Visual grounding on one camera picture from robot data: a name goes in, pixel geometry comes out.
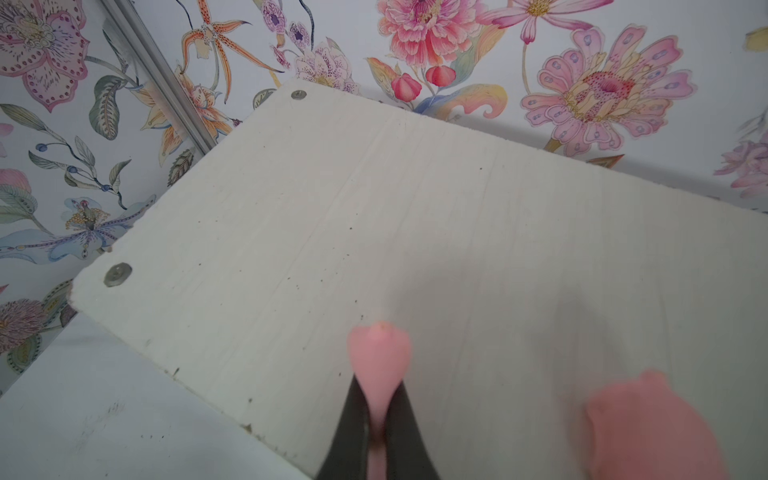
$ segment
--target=blue flower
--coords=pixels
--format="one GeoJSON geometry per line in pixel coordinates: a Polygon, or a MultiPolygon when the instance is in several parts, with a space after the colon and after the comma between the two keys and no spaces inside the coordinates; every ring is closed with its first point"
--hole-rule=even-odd
{"type": "Polygon", "coordinates": [[[43,264],[73,255],[86,260],[97,249],[109,247],[131,228],[154,204],[152,195],[146,202],[131,205],[119,217],[108,220],[109,214],[96,201],[88,197],[68,198],[70,209],[61,218],[72,235],[52,236],[36,229],[20,230],[0,238],[0,259],[21,258],[43,264]]]}

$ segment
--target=starfish-shaped orange flower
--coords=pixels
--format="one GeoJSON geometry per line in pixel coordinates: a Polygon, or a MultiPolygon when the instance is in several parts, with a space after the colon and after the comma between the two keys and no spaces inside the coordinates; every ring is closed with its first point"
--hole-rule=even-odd
{"type": "Polygon", "coordinates": [[[208,9],[208,3],[206,0],[197,0],[197,7],[200,9],[200,14],[203,16],[203,26],[188,31],[181,38],[181,47],[184,50],[184,66],[181,69],[181,73],[187,70],[187,64],[189,63],[189,47],[194,44],[197,49],[198,58],[208,58],[208,54],[211,49],[216,48],[219,56],[221,57],[221,64],[224,69],[224,77],[227,79],[227,94],[224,95],[224,103],[227,103],[227,99],[230,97],[230,89],[232,88],[232,71],[230,69],[230,62],[227,60],[227,54],[224,53],[224,47],[222,44],[233,49],[240,55],[244,56],[248,60],[251,60],[256,65],[267,70],[283,73],[281,70],[270,67],[258,58],[254,57],[239,46],[237,43],[231,41],[225,37],[225,33],[233,31],[235,28],[241,26],[243,23],[248,23],[243,20],[230,20],[228,22],[212,22],[210,20],[210,10],[208,9]]]}

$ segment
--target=pink plastic object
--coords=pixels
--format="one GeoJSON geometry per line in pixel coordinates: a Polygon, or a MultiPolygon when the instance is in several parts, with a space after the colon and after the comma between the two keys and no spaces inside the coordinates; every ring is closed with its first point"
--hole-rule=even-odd
{"type": "Polygon", "coordinates": [[[717,442],[663,373],[606,387],[587,404],[593,480],[725,480],[717,442]]]}
{"type": "Polygon", "coordinates": [[[411,339],[391,323],[379,322],[353,329],[346,345],[371,416],[368,480],[386,480],[384,421],[392,394],[411,362],[411,339]]]}

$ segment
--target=screw head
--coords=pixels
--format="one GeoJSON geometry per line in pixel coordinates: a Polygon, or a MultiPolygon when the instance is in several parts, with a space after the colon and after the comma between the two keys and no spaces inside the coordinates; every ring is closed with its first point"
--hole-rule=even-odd
{"type": "Polygon", "coordinates": [[[106,286],[118,286],[121,285],[125,279],[127,279],[134,269],[127,263],[118,263],[113,265],[109,269],[106,275],[104,275],[104,285],[106,286]]]}

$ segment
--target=black tweezers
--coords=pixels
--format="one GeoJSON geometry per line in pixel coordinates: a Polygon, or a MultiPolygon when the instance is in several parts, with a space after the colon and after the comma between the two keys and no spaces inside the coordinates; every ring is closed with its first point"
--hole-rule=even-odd
{"type": "MultiPolygon", "coordinates": [[[[384,423],[387,480],[440,480],[422,442],[419,426],[400,383],[384,423]]],[[[330,452],[316,480],[366,480],[369,415],[366,397],[352,378],[330,452]]]]}

